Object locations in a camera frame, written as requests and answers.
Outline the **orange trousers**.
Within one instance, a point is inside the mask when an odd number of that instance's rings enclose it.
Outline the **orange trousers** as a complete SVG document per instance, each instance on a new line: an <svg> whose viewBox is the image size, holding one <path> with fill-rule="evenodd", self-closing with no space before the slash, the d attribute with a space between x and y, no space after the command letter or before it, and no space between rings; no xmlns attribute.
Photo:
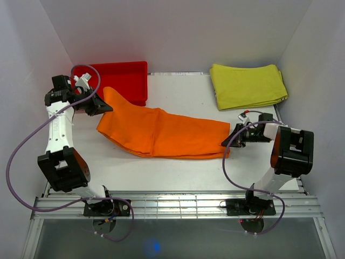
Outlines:
<svg viewBox="0 0 345 259"><path fill-rule="evenodd" d="M228 122L136 106L111 87L103 94L113 110L103 114L96 129L127 152L142 158L192 160L229 156L221 145L230 134Z"/></svg>

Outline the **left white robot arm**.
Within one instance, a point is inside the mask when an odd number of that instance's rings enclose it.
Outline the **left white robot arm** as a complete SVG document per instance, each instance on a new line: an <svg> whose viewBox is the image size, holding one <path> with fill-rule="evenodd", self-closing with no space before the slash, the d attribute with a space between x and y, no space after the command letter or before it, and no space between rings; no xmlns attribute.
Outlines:
<svg viewBox="0 0 345 259"><path fill-rule="evenodd" d="M88 82L91 75L74 77L72 85L68 76L52 77L53 89L45 95L45 106L49 116L49 139L45 153L37 158L38 166L56 192L74 192L87 198L101 215L114 210L113 200L107 198L105 186L90 185L91 173L86 161L74 147L72 122L76 111L89 116L112 111Z"/></svg>

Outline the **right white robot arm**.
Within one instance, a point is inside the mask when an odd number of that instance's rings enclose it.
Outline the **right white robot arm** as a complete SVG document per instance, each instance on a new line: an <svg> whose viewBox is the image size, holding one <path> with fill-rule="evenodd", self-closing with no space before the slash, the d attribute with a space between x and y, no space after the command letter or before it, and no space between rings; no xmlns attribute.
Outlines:
<svg viewBox="0 0 345 259"><path fill-rule="evenodd" d="M273 141L270 167L243 199L227 199L224 208L228 216L275 215L272 194L291 179L309 174L313 167L314 133L283 125L270 113L259 112L255 124L247 117L248 113L244 111L238 116L241 122L221 145L241 148L248 142Z"/></svg>

